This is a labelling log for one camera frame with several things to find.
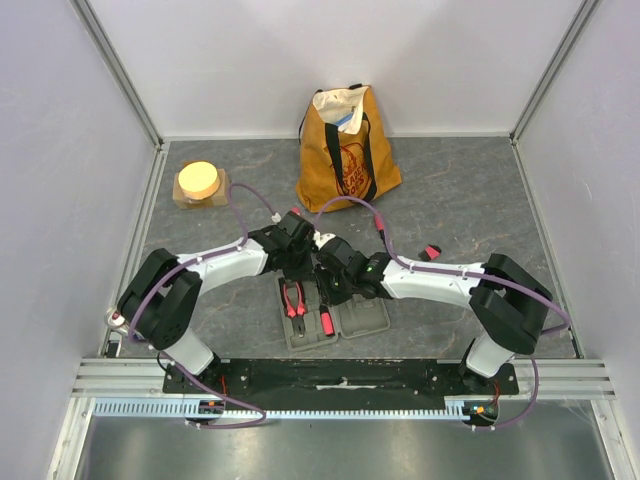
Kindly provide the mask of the grey plastic tool case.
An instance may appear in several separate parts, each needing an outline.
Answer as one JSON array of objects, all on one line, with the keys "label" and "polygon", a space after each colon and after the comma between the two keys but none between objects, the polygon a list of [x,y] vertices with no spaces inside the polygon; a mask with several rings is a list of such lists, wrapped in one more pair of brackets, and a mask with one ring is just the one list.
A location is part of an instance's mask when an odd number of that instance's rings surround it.
[{"label": "grey plastic tool case", "polygon": [[[355,295],[340,305],[329,305],[318,289],[316,280],[299,281],[305,292],[307,314],[304,317],[306,334],[297,336],[292,328],[291,320],[284,311],[281,288],[283,283],[295,283],[279,275],[275,280],[275,290],[280,301],[280,316],[284,338],[289,351],[302,352],[335,343],[340,338],[352,340],[358,337],[378,334],[390,328],[390,318],[381,299],[365,299]],[[329,306],[335,335],[328,337],[323,333],[319,305],[324,301]]]}]

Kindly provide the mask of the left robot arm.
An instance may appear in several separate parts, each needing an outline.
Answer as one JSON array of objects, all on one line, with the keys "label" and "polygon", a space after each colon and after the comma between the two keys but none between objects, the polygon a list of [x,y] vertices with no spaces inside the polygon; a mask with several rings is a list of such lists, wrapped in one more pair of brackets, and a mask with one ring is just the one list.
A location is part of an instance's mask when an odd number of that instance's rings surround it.
[{"label": "left robot arm", "polygon": [[221,247],[181,255],[156,249],[118,299],[110,326],[186,369],[196,391],[210,392],[219,384],[219,358],[191,327],[198,300],[242,278],[303,272],[311,265],[314,233],[311,222],[290,211]]}]

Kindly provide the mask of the red phillips screwdriver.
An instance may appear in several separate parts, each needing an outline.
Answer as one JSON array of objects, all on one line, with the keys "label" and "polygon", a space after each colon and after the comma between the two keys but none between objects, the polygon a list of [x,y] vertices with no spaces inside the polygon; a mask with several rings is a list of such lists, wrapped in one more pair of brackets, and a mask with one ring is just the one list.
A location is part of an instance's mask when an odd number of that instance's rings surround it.
[{"label": "red phillips screwdriver", "polygon": [[322,301],[320,303],[319,312],[320,312],[320,319],[321,319],[321,326],[322,326],[323,333],[328,337],[334,336],[335,327],[333,324],[333,319],[332,319],[329,306],[327,305],[326,302]]}]

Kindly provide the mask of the red black pliers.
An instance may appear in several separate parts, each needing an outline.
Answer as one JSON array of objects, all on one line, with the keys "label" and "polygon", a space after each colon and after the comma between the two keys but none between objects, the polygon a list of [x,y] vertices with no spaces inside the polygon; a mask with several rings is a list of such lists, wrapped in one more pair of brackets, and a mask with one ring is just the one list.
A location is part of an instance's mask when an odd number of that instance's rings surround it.
[{"label": "red black pliers", "polygon": [[294,333],[299,337],[304,337],[306,327],[304,317],[307,314],[305,292],[301,282],[284,282],[281,288],[284,311],[291,320]]}]

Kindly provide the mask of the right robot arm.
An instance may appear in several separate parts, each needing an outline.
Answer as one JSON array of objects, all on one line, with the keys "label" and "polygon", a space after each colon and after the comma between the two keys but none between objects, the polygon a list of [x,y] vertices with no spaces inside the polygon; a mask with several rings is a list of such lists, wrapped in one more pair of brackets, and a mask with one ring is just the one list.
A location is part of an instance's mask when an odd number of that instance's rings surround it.
[{"label": "right robot arm", "polygon": [[516,355],[531,355],[543,332],[553,295],[510,257],[493,254],[462,265],[415,261],[387,252],[369,257],[334,234],[314,235],[321,285],[334,303],[367,299],[423,299],[474,313],[484,333],[472,340],[458,381],[477,394]]}]

